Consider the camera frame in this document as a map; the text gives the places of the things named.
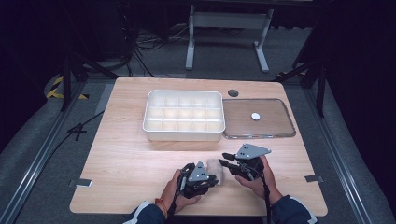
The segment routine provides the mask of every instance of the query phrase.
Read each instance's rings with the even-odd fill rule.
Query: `metal frame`
[[[194,59],[194,28],[195,27],[226,27],[243,29],[261,29],[262,35],[259,41],[254,42],[259,59],[260,67],[264,73],[268,73],[269,68],[265,60],[262,46],[267,36],[271,23],[273,9],[269,9],[267,14],[246,14],[246,13],[218,13],[218,12],[195,12],[194,6],[190,6],[189,22],[189,46],[187,48],[186,69],[191,70]]]

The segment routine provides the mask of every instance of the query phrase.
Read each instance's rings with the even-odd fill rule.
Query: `sleeve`
[[[153,204],[142,202],[128,217],[124,224],[164,224],[163,211]]]
[[[317,223],[317,218],[296,198],[284,196],[273,204],[275,224]]]

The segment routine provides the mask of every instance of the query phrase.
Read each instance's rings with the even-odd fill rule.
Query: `white compartment tray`
[[[143,129],[151,141],[219,141],[225,129],[216,91],[151,91]]]

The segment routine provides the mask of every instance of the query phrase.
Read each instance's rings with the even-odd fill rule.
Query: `transparent lid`
[[[226,138],[293,137],[288,109],[279,99],[223,100]]]

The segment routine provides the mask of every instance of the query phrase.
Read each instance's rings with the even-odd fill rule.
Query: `human hand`
[[[172,201],[174,200],[175,192],[177,188],[177,178],[179,176],[180,176],[180,170],[176,170],[173,178],[166,184],[165,188],[163,189],[163,194],[161,195],[161,198],[163,199],[163,204],[165,205],[167,210],[169,210],[169,208],[172,205]],[[175,213],[178,213],[187,205],[198,203],[200,199],[201,199],[200,195],[192,197],[190,199],[187,199],[183,195],[177,196]],[[163,210],[163,207],[161,206],[160,203],[156,203],[156,204],[161,210]]]
[[[268,189],[270,190],[270,204],[274,204],[279,199],[283,197],[283,195],[276,188],[276,182],[274,173],[271,170],[271,167],[268,164],[268,160],[265,156],[260,156],[262,159],[263,165],[263,175],[266,184],[268,185]],[[261,178],[257,178],[252,181],[246,180],[244,177],[237,175],[235,179],[244,187],[250,188],[257,196],[264,199],[264,186]]]

